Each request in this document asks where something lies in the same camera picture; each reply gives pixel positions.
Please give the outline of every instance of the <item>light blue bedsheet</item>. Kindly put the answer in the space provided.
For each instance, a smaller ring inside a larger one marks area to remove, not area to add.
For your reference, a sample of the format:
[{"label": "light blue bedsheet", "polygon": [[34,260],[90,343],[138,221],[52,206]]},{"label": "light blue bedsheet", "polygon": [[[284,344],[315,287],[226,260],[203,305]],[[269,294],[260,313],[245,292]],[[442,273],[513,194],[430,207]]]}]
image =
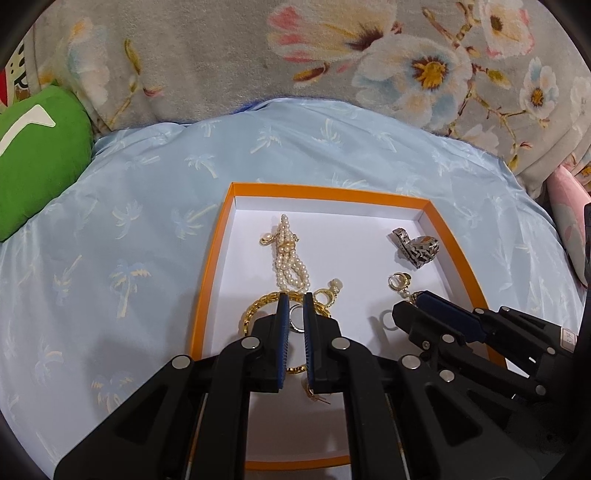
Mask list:
[{"label": "light blue bedsheet", "polygon": [[52,476],[60,458],[186,350],[231,181],[427,197],[491,308],[578,330],[582,292],[550,218],[504,164],[329,100],[283,99],[195,125],[121,131],[0,250],[0,409]]}]

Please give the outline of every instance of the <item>floral blanket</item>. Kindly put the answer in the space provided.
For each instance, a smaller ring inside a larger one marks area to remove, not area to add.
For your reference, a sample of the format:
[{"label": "floral blanket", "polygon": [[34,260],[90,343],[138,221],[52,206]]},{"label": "floral blanket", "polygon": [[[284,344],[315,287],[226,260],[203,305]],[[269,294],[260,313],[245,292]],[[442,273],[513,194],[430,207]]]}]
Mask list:
[{"label": "floral blanket", "polygon": [[591,174],[591,74],[537,0],[56,0],[25,60],[103,134],[317,96],[466,140],[534,197],[561,163]]}]

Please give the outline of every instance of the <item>pearl necklace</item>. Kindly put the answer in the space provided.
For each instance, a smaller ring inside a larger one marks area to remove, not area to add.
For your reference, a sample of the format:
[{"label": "pearl necklace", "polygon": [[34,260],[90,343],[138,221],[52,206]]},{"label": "pearl necklace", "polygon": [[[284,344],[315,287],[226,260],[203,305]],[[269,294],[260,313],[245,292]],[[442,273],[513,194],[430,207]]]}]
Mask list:
[{"label": "pearl necklace", "polygon": [[290,230],[290,222],[285,213],[281,215],[281,223],[275,235],[266,233],[261,238],[262,245],[276,242],[275,272],[277,286],[281,291],[289,291],[290,286],[300,293],[310,289],[310,275],[296,253],[296,242],[300,239]]}]

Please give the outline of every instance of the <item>white stripe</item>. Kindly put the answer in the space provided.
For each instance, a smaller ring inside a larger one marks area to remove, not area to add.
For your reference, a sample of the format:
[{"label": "white stripe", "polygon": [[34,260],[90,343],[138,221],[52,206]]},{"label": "white stripe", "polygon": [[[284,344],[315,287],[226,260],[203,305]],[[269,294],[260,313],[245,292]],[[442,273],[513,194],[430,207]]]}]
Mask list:
[{"label": "white stripe", "polygon": [[41,105],[35,105],[14,122],[8,129],[8,132],[4,134],[2,140],[0,140],[0,156],[4,154],[8,146],[12,143],[12,140],[16,138],[21,130],[30,124],[45,125],[46,127],[56,126],[53,118],[49,116],[45,109]]}]

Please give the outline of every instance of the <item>green pillow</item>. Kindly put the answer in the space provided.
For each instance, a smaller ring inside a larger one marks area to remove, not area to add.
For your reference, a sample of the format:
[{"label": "green pillow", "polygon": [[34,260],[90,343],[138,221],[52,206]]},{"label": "green pillow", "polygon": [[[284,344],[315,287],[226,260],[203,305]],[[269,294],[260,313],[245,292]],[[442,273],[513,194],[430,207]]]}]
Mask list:
[{"label": "green pillow", "polygon": [[0,115],[0,241],[72,185],[90,163],[92,127],[78,99],[59,87]]}]

